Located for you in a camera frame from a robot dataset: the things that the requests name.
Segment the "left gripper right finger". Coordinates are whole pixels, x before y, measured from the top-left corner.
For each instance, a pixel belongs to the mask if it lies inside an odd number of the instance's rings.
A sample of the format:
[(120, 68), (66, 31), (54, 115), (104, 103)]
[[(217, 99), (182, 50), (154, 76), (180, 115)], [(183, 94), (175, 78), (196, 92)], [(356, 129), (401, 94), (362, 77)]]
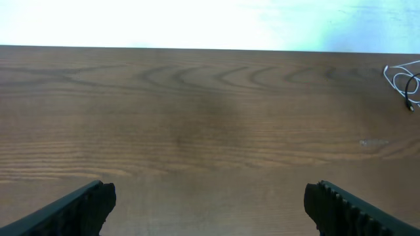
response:
[(325, 180), (306, 185), (304, 210), (323, 236), (419, 236), (418, 228)]

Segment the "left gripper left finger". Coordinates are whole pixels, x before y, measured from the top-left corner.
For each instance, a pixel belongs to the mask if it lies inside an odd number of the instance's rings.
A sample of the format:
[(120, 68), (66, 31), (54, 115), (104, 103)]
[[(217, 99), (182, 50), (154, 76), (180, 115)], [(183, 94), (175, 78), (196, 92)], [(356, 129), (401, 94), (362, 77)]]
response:
[(95, 180), (1, 228), (3, 236), (100, 234), (116, 205), (113, 183)]

